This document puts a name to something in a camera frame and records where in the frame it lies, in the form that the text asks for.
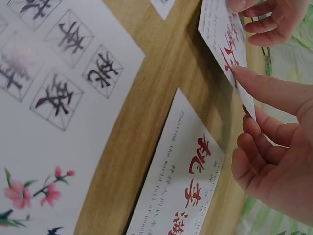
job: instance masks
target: calligraphy grid square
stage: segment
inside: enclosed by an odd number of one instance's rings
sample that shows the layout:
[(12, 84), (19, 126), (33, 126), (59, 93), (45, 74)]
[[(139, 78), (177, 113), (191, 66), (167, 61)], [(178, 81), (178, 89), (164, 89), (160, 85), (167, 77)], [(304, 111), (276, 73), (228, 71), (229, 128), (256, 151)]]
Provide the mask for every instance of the calligraphy grid square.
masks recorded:
[(8, 26), (8, 22), (0, 15), (0, 35), (6, 30)]
[(62, 0), (10, 0), (7, 6), (30, 29), (36, 31)]
[(83, 94), (81, 88), (53, 68), (38, 90), (30, 110), (66, 131)]
[(101, 95), (109, 99), (123, 69), (120, 62), (103, 45), (100, 45), (85, 69), (83, 78)]
[(43, 59), (14, 32), (0, 51), (0, 88), (22, 103), (43, 65)]
[(47, 34), (44, 41), (72, 68), (75, 68), (94, 39), (90, 29), (68, 10)]

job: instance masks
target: hand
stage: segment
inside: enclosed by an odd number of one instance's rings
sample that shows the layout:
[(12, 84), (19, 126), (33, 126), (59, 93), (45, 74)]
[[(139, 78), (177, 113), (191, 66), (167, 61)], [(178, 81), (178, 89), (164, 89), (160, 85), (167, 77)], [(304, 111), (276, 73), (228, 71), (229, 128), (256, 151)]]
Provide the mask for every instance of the hand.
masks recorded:
[(313, 226), (313, 85), (243, 67), (234, 67), (234, 76), (254, 98), (297, 116), (300, 123), (283, 124), (260, 109), (257, 122), (246, 114), (232, 158), (235, 180), (247, 195)]
[(228, 0), (228, 9), (233, 13), (242, 12), (246, 17), (258, 17), (272, 13), (264, 19), (248, 23), (245, 30), (256, 33), (249, 38), (258, 46), (272, 46), (289, 40), (305, 17), (309, 0)]

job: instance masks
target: paper card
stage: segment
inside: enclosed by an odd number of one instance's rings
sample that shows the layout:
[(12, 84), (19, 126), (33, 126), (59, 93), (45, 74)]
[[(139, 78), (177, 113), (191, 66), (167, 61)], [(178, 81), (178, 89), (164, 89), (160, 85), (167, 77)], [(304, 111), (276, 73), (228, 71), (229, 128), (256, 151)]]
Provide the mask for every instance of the paper card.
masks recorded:
[(0, 1), (0, 234), (74, 233), (144, 54), (101, 0)]
[(197, 235), (224, 153), (177, 89), (126, 235)]
[(166, 20), (175, 3), (175, 0), (150, 0), (150, 2), (158, 14), (160, 14), (162, 19)]
[(227, 10), (226, 0), (203, 0), (198, 28), (244, 106), (255, 117), (253, 97), (235, 81), (231, 66), (247, 66), (245, 34), (238, 14)]

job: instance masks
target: finger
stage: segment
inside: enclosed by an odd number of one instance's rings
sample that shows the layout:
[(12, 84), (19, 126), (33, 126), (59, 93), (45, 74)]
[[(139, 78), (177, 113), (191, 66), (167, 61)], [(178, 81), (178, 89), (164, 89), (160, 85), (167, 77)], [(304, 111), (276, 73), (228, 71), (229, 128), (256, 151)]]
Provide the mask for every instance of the finger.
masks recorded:
[(266, 32), (251, 36), (249, 38), (250, 43), (269, 47), (276, 43), (287, 42), (302, 20), (296, 12), (286, 17), (286, 14), (284, 15), (280, 7), (275, 8), (270, 18), (273, 22), (277, 23), (277, 27), (271, 31), (267, 30)]
[(274, 143), (289, 147), (296, 129), (300, 126), (296, 123), (284, 124), (277, 119), (266, 114), (260, 108), (255, 108), (257, 125), (260, 131), (268, 136)]
[(231, 13), (239, 13), (254, 6), (258, 2), (259, 0), (228, 0), (227, 8)]
[(273, 20), (271, 16), (268, 16), (264, 19), (250, 22), (245, 25), (245, 31), (248, 33), (264, 33), (268, 31), (272, 31), (277, 27), (278, 23)]
[(313, 144), (313, 85), (256, 75), (245, 67), (232, 68), (236, 80), (258, 101), (297, 116)]
[(248, 133), (240, 134), (237, 139), (237, 145), (246, 153), (254, 173), (259, 174), (267, 163), (260, 155), (252, 136)]
[(262, 176), (253, 172), (248, 157), (242, 149), (237, 148), (234, 150), (231, 168), (235, 181), (244, 192), (257, 198)]
[(258, 149), (258, 152), (267, 164), (278, 165), (287, 148), (281, 146), (273, 146), (263, 135), (260, 126), (251, 117), (245, 117), (243, 120), (244, 132), (250, 134)]
[(276, 7), (276, 4), (271, 3), (270, 1), (265, 1), (261, 4), (255, 5), (243, 12), (245, 17), (259, 17), (267, 13), (272, 12)]

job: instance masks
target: printed card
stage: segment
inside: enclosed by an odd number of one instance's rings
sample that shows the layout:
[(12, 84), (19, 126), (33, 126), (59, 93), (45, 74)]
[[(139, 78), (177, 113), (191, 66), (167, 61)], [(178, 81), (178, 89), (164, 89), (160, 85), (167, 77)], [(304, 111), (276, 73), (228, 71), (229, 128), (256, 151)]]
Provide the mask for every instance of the printed card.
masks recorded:
[(0, 1), (0, 235), (72, 235), (144, 54), (101, 0)]
[(226, 0), (203, 0), (198, 28), (244, 106), (255, 117), (253, 97), (235, 81), (231, 66), (247, 66), (245, 34), (238, 14), (227, 10)]
[(198, 235), (224, 153), (177, 89), (126, 235)]
[(150, 0), (150, 2), (158, 14), (160, 14), (162, 19), (166, 20), (175, 3), (175, 0)]

